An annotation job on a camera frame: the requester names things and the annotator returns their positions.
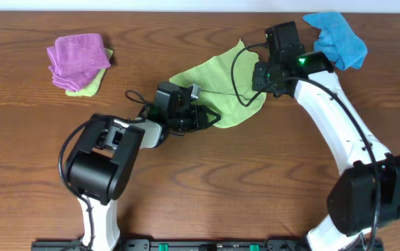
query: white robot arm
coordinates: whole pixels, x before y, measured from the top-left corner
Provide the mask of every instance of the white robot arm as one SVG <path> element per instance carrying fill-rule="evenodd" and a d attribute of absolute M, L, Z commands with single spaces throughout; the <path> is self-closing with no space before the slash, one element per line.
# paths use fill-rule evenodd
<path fill-rule="evenodd" d="M 126 129 L 131 124 L 118 119 L 114 120 L 114 124 L 118 128 Z M 159 144 L 159 138 L 162 135 L 162 126 L 153 121 L 144 121 L 143 123 L 134 123 L 134 127 L 144 130 L 143 139 L 139 146 L 140 149 L 154 148 Z M 115 130 L 109 130 L 106 136 L 107 141 L 114 140 Z M 97 250 L 113 250 L 118 243 L 120 231 L 116 220 L 116 200 L 112 199 L 107 205 L 102 205 L 97 199 L 91 198 L 87 195 L 82 195 L 83 198 L 90 201 L 92 206 L 93 227 L 90 223 L 90 217 L 87 212 L 87 204 L 81 199 L 78 199 L 82 208 L 82 215 L 84 218 L 85 234 L 82 237 L 82 244 L 88 246 L 92 236 L 95 236 L 91 244 L 93 251 Z"/>
<path fill-rule="evenodd" d="M 353 109 L 342 91 L 336 73 L 321 71 L 310 74 L 309 78 L 321 83 L 331 92 L 336 93 L 339 99 L 350 110 L 362 131 L 371 143 L 377 161 L 386 159 L 386 153 L 390 153 L 386 146 L 381 144 L 372 132 L 366 127 L 360 116 Z M 348 119 L 346 113 L 327 93 L 309 83 L 299 81 L 296 86 L 296 100 L 302 105 L 314 120 L 319 131 L 324 136 L 334 160 L 337 163 L 339 174 L 353 167 L 353 163 L 360 160 L 364 164 L 371 163 L 364 143 L 359 133 Z M 370 228 L 362 230 L 363 234 L 370 232 Z M 335 251 L 344 248 L 357 238 L 356 235 L 347 237 L 333 224 L 328 215 L 317 228 L 311 230 L 307 240 L 312 250 Z"/>

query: towel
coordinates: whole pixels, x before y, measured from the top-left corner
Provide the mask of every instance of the towel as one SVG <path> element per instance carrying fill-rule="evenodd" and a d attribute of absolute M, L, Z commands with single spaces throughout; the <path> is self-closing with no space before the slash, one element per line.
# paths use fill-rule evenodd
<path fill-rule="evenodd" d="M 329 60 L 336 62 L 335 65 L 340 70 L 361 68 L 367 55 L 367 47 L 353 33 L 341 13 L 314 13 L 303 18 L 313 27 L 322 30 L 319 39 L 314 43 L 315 52 L 324 52 Z"/>
<path fill-rule="evenodd" d="M 244 107 L 238 102 L 234 93 L 231 83 L 231 64 L 244 47 L 243 42 L 239 40 L 239 43 L 228 52 L 214 56 L 200 66 L 178 73 L 169 79 L 170 82 L 182 87 L 198 84 L 201 93 L 197 103 L 206 105 L 222 116 L 222 119 L 214 124 L 218 128 L 229 128 L 242 123 L 258 112 L 266 99 L 266 93 L 262 93 L 249 107 Z M 234 79 L 238 92 L 246 101 L 256 94 L 251 87 L 254 64 L 257 61 L 259 56 L 256 53 L 245 51 L 234 66 Z"/>
<path fill-rule="evenodd" d="M 87 70 L 110 67 L 100 34 L 89 33 L 56 39 L 52 63 L 56 74 L 65 77 Z"/>
<path fill-rule="evenodd" d="M 111 56 L 113 55 L 114 51 L 106 49 L 107 51 L 107 56 L 110 59 Z M 100 88 L 101 84 L 101 79 L 102 76 L 104 76 L 106 69 L 101 69 L 99 70 L 98 74 L 95 76 L 95 78 L 87 84 L 81 91 L 66 91 L 67 96 L 72 96 L 72 97 L 81 97 L 81 96 L 87 96 L 91 97 L 95 95 L 98 92 L 98 89 Z"/>
<path fill-rule="evenodd" d="M 53 84 L 69 91 L 80 91 L 99 73 L 110 67 L 100 34 L 79 34 L 56 39 L 47 48 L 52 62 Z"/>

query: lime green towel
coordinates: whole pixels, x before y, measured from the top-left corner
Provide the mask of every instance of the lime green towel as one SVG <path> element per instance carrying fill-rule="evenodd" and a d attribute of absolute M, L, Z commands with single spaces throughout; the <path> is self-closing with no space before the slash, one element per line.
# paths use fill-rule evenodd
<path fill-rule="evenodd" d="M 109 59 L 113 55 L 114 51 L 105 49 L 107 51 L 107 56 Z M 98 74 L 95 76 L 95 78 L 87 84 L 81 91 L 66 91 L 67 96 L 72 96 L 72 97 L 82 97 L 82 96 L 87 96 L 91 97 L 95 95 L 98 92 L 98 89 L 100 88 L 102 76 L 104 76 L 105 69 L 101 69 Z"/>
<path fill-rule="evenodd" d="M 169 80 L 182 87 L 198 84 L 201 87 L 198 104 L 206 105 L 222 115 L 222 119 L 214 124 L 218 128 L 229 128 L 242 123 L 259 111 L 266 99 L 266 93 L 262 93 L 249 107 L 244 107 L 238 102 L 234 93 L 231 83 L 231 64 L 244 47 L 243 42 L 239 40 L 239 43 L 228 52 L 214 56 L 200 66 L 178 73 Z M 256 53 L 245 51 L 234 65 L 234 79 L 244 102 L 248 102 L 256 94 L 251 90 L 251 85 L 254 64 L 258 60 L 259 56 Z"/>

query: blue towel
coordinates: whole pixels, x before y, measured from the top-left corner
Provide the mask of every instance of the blue towel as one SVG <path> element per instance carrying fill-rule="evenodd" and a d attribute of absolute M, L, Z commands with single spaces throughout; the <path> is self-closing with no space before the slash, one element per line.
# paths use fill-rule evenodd
<path fill-rule="evenodd" d="M 358 38 L 341 13 L 314 13 L 305 15 L 304 20 L 321 29 L 319 39 L 314 43 L 314 51 L 322 51 L 336 67 L 345 70 L 349 67 L 361 68 L 367 55 L 365 43 Z"/>

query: purple towel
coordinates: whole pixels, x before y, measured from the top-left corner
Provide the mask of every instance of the purple towel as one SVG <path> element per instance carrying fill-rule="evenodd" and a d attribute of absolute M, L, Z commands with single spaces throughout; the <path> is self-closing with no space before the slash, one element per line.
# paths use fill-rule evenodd
<path fill-rule="evenodd" d="M 56 39 L 47 48 L 52 62 L 53 84 L 70 91 L 80 91 L 98 74 L 110 67 L 100 34 L 80 34 Z"/>
<path fill-rule="evenodd" d="M 53 81 L 57 83 L 63 83 L 65 85 L 70 85 L 76 91 L 81 91 L 81 89 L 83 89 L 87 84 L 89 84 L 100 71 L 100 70 L 88 70 L 86 72 L 75 73 L 69 76 L 61 77 L 56 74 L 56 68 L 54 66 L 48 66 L 48 68 L 53 73 Z"/>

